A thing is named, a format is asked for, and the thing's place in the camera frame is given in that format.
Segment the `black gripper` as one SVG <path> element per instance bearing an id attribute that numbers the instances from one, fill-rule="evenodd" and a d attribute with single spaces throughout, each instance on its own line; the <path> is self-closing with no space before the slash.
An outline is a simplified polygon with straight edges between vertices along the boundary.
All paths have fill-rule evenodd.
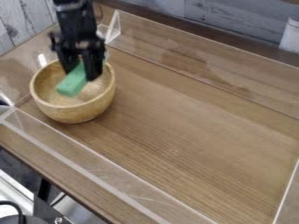
<path id="1" fill-rule="evenodd" d="M 86 80 L 93 81 L 102 73 L 105 53 L 93 3 L 54 3 L 53 9 L 60 29 L 49 33 L 50 49 L 66 74 L 78 64 L 81 55 Z"/>

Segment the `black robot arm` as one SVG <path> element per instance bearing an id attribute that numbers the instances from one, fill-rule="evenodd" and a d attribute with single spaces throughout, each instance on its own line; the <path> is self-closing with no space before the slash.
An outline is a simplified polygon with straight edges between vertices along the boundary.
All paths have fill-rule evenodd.
<path id="1" fill-rule="evenodd" d="M 93 81 L 102 73 L 105 40 L 97 35 L 92 0 L 53 0 L 60 29 L 52 31 L 50 49 L 69 73 L 82 60 L 85 77 Z"/>

